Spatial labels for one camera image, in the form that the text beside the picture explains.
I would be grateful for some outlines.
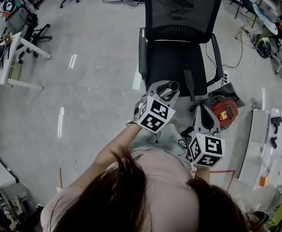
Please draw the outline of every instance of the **metal cylinder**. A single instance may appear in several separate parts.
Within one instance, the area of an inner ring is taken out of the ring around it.
[[[159,94],[159,96],[161,98],[164,98],[172,93],[179,91],[179,89],[180,85],[178,84],[178,82],[171,82],[168,87],[161,94]]]

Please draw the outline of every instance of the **chair wheel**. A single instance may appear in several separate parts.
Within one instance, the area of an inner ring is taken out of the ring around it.
[[[194,113],[195,112],[195,109],[196,109],[196,106],[192,105],[190,108],[189,108],[189,111],[191,113]]]

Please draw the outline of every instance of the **gray floor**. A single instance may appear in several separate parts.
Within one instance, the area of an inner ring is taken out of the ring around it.
[[[138,63],[139,28],[145,26],[144,7],[130,9],[122,4],[101,0],[72,0],[63,9],[60,0],[46,0],[37,12],[40,25],[51,24],[46,35],[51,42],[40,48],[52,54],[50,60],[32,55],[24,58],[22,81],[44,86],[43,91],[22,87],[0,87],[0,157],[42,204],[59,187],[59,168],[67,186],[93,161],[100,149],[111,140],[132,115],[133,106],[143,90],[133,90],[132,81]],[[223,0],[214,33],[223,64],[236,65],[241,43],[234,39],[245,20],[234,19],[235,6]],[[208,79],[215,68],[205,55]],[[214,59],[211,43],[208,53]],[[77,54],[73,69],[71,56]],[[269,59],[243,44],[238,66],[229,69],[230,81],[247,102],[244,111],[228,131],[226,152],[228,169],[238,173],[242,164],[250,126],[250,99],[262,99],[266,89],[266,108],[282,109],[282,79],[273,72]],[[183,128],[191,124],[186,111],[187,99],[177,104],[178,120]],[[58,115],[65,108],[62,137],[57,138]],[[230,193],[250,199],[250,192],[234,182]],[[255,197],[264,197],[258,192]]]

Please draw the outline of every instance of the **white table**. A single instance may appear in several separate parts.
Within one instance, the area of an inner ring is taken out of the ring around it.
[[[270,122],[271,118],[279,116],[282,118],[282,111],[276,108],[272,108],[271,112],[259,110],[253,112],[250,137],[239,175],[239,180],[244,182],[251,190],[262,188],[260,186],[261,176],[271,172],[274,161],[278,161],[281,157],[282,122],[277,134],[274,134],[275,128]],[[276,149],[270,142],[271,137],[277,137]],[[273,182],[274,180],[267,181],[266,186],[273,184]]]
[[[21,37],[21,32],[15,34],[11,38],[12,38],[12,42],[10,44],[9,58],[8,58],[8,51],[6,51],[3,56],[2,68],[0,68],[0,85],[10,84],[10,85],[18,85],[22,87],[29,87],[29,88],[37,89],[37,90],[43,90],[42,86],[33,85],[33,84],[18,81],[18,80],[10,79],[8,78],[8,74],[11,68],[12,61],[16,54],[16,49],[19,46],[19,44],[23,44],[24,47],[28,47],[29,49],[37,52],[38,54],[44,56],[47,59],[50,59],[52,56],[46,53],[45,51],[42,51],[40,48],[36,47],[35,45],[28,42],[27,40],[23,39]]]

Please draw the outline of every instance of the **brown hair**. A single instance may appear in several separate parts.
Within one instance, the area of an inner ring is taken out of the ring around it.
[[[117,154],[114,156],[118,166],[109,168],[88,185],[64,212],[54,232],[139,232],[146,217],[151,222],[144,171],[130,154],[124,154],[122,159]],[[198,178],[189,180],[187,185],[199,199],[198,231],[256,232],[261,229],[261,222],[244,218],[239,207],[221,188]]]

